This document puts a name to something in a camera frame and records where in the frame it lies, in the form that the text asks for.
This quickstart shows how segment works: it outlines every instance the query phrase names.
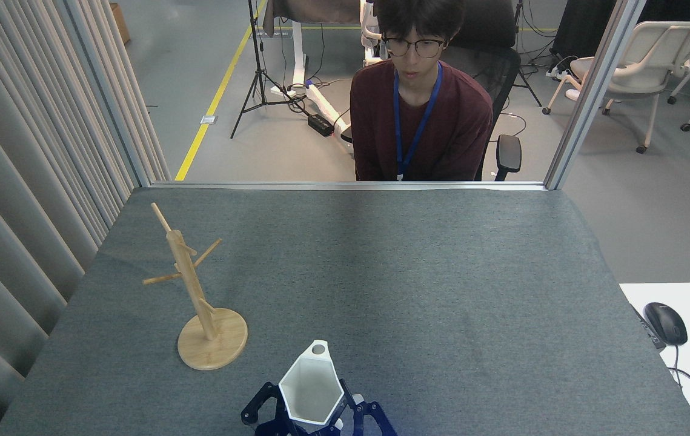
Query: white curtain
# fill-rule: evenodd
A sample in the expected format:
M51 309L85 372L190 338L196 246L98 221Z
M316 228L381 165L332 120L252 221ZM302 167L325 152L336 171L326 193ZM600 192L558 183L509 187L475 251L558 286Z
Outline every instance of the white curtain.
M0 419L132 188L170 174L103 0L0 0Z

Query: gray floor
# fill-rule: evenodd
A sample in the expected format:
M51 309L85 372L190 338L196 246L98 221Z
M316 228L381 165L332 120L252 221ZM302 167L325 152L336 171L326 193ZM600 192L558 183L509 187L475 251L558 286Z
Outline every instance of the gray floor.
M536 11L536 25L557 26L564 2L555 3ZM248 28L247 2L120 4L131 35L127 50L175 176ZM327 26L323 32L316 25L304 28L308 74L321 65L317 77L324 82L352 77L362 58L358 31L346 25ZM283 82L285 69L285 82L290 83L291 39L264 37L262 42L262 63L270 77ZM525 32L519 47L533 50L546 42L549 39ZM245 114L236 136L229 139L255 69L248 41L215 111L217 121L207 130L185 180L352 181L350 149L334 138L322 138L305 117L283 105ZM546 104L557 82L544 72L529 81ZM349 88L350 82L342 80L322 92L342 111ZM269 99L278 97L269 94ZM676 105L667 105L665 99L658 108L652 146L644 155L636 154L635 147L646 130L648 101L622 102L610 116L597 116L563 187L599 238L619 282L690 282L690 132L678 128L690 117L690 85ZM544 179L573 108L573 102L560 97L552 115L544 116L527 90L512 90L506 111L524 118L527 128L520 134L523 169L510 180ZM503 115L496 130L516 133L522 127L521 119ZM494 158L488 156L486 174L494 169Z

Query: blue lanyard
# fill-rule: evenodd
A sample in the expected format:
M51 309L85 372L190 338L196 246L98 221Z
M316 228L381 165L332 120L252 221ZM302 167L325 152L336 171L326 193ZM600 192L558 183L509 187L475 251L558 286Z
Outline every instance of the blue lanyard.
M409 166L409 162L414 156L414 150L417 148L417 143L420 142L420 135L422 135L425 129L425 124L428 122L428 116L431 116L431 110L434 108L434 103L436 103L436 97L439 95L439 88L442 86L442 64L437 62L438 74L436 74L436 83L434 84L434 90L431 92L431 99L428 100L428 105L425 107L425 113L423 113L423 118L420 120L420 125L417 126L417 130L414 132L414 138L412 139L412 145L409 147L409 152L406 153L406 158L401 160L403 155L403 149L401 147L401 117L398 113L398 71L394 75L394 120L396 125L396 162L398 166L398 175L396 180L403 180L403 172L406 167Z

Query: maroon sweater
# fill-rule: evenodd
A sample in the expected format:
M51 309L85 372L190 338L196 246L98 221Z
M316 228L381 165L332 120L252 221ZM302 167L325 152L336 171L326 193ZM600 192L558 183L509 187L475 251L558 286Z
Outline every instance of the maroon sweater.
M390 60L365 67L353 77L350 124L358 180L396 179L393 90ZM428 103L411 107L399 96L399 105L406 156ZM488 92L477 81L442 62L439 96L403 179L473 180L488 145L492 107Z

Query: black office chair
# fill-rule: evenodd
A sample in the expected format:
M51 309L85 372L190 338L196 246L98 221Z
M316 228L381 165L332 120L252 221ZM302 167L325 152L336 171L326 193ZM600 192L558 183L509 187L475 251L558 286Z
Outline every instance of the black office chair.
M515 39L511 0L466 0L463 27L442 53L443 61L469 74L488 91L493 100L493 127L520 71L520 56L512 48ZM517 136L498 136L496 161L496 181L520 171L522 147ZM484 154L474 180L482 180L483 164Z

